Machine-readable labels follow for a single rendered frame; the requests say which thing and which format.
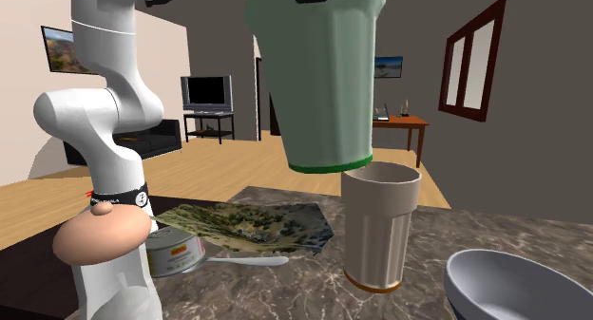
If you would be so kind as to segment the pale green cup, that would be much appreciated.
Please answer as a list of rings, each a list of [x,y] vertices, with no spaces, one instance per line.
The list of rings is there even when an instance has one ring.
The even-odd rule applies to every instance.
[[[375,23],[386,0],[246,0],[289,167],[328,174],[373,158]]]

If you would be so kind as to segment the black stand with television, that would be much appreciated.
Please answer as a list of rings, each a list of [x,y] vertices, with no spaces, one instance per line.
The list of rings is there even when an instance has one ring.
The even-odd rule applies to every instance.
[[[232,77],[181,77],[185,141],[190,136],[234,140]]]

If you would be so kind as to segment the brown wooden side table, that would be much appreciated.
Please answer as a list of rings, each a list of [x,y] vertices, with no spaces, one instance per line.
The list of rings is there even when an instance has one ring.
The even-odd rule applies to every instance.
[[[373,127],[377,128],[400,128],[408,130],[407,150],[411,150],[411,138],[415,129],[418,130],[417,149],[415,167],[419,168],[421,164],[421,157],[423,152],[423,144],[425,138],[426,127],[428,122],[422,120],[418,116],[408,115],[391,115],[384,104],[383,107],[375,107],[373,109]]]

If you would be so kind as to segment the dark red framed window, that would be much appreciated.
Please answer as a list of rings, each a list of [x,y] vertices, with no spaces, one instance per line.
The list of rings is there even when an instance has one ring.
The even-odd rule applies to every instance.
[[[439,110],[487,119],[506,3],[495,1],[447,39]]]

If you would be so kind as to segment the black sofa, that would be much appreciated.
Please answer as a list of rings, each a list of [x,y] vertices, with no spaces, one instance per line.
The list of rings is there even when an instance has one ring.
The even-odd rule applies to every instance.
[[[182,148],[180,123],[175,119],[163,119],[157,126],[143,131],[114,134],[113,140],[134,150],[143,160]]]

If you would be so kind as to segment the beige cup with orange base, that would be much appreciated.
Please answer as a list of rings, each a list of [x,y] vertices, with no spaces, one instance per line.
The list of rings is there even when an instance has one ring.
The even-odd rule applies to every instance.
[[[344,273],[359,289],[387,293],[400,286],[421,179],[413,168],[383,161],[341,175]]]

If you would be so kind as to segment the white labelled tin can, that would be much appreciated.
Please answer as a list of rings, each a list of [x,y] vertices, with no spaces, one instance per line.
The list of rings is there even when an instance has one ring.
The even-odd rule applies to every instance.
[[[151,233],[145,247],[153,278],[181,273],[196,265],[205,255],[200,237],[172,226]]]

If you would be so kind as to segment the baby bottle with peach teat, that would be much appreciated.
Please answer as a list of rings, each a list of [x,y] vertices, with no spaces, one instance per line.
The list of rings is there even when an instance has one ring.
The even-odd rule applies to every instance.
[[[52,249],[72,268],[79,320],[163,320],[144,244],[151,228],[140,207],[109,202],[60,227]]]

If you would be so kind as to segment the grey bowl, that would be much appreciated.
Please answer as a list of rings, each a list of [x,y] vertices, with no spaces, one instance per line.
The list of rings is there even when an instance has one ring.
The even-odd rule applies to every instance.
[[[593,320],[593,292],[514,254],[457,252],[447,261],[444,289],[457,320]]]

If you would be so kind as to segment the dark seascape wall picture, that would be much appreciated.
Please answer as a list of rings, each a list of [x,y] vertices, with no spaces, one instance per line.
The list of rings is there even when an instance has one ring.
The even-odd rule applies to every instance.
[[[376,57],[374,59],[374,77],[380,78],[400,78],[402,76],[403,57]]]

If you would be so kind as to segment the landscape wall picture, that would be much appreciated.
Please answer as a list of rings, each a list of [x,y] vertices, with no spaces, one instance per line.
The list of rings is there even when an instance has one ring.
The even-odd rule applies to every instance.
[[[77,60],[71,31],[46,26],[41,31],[51,72],[93,75]]]

